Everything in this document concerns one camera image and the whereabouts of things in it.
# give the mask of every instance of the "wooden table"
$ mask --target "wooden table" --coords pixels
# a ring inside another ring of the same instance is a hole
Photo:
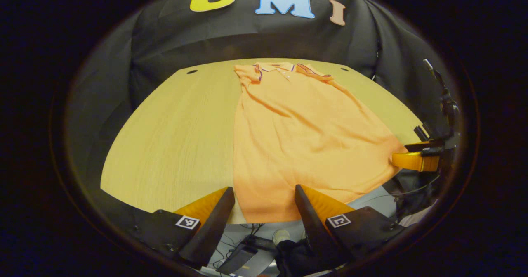
[[[241,87],[233,66],[311,64],[368,106],[403,144],[420,142],[421,121],[377,83],[339,64],[305,59],[238,59],[177,71],[125,123],[104,163],[101,188],[148,212],[175,211],[233,186],[233,124]],[[230,224],[247,223],[238,202]]]

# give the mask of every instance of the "orange polo shirt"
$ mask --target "orange polo shirt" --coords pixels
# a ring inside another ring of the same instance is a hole
[[[249,223],[300,219],[302,184],[348,203],[381,186],[407,152],[347,89],[310,65],[235,66],[234,191]]]

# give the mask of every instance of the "shirt collar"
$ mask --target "shirt collar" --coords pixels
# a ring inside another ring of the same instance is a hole
[[[260,63],[257,62],[254,64],[254,66],[259,66],[261,70],[270,72],[276,69],[283,69],[292,72],[294,70],[295,65],[293,63],[289,62],[278,62],[278,63],[271,63],[271,62],[265,62]]]

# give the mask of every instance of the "blue letter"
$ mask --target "blue letter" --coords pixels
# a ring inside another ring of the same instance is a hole
[[[275,10],[271,8],[271,3],[279,10],[281,14],[286,14],[292,6],[292,15],[303,18],[315,18],[315,15],[310,10],[310,0],[260,0],[260,8],[255,10],[257,14],[275,14]]]

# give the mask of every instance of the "white floor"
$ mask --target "white floor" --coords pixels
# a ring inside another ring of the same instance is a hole
[[[396,203],[394,202],[394,198],[390,196],[383,187],[378,187],[361,198],[350,202],[348,205],[354,209],[359,209],[366,206],[372,207],[386,217],[391,217],[396,212]],[[208,268],[202,269],[202,273],[208,276],[220,276],[219,273],[215,271],[213,264],[216,267],[219,267],[226,259],[226,254],[229,253],[229,250],[234,249],[233,246],[236,246],[245,236],[249,235],[251,232],[251,225],[245,226],[249,226],[249,229],[241,225],[226,226],[224,235],[221,239],[221,241],[224,243],[219,243],[217,247],[218,251],[216,251],[211,257]],[[290,233],[292,241],[299,241],[301,240],[304,226],[302,225],[301,220],[282,223],[268,223],[263,225],[256,235],[262,238],[272,239],[273,233],[279,229],[287,230]],[[279,274],[279,271],[277,270],[275,262],[273,262],[263,273],[269,275],[270,277],[276,277]]]

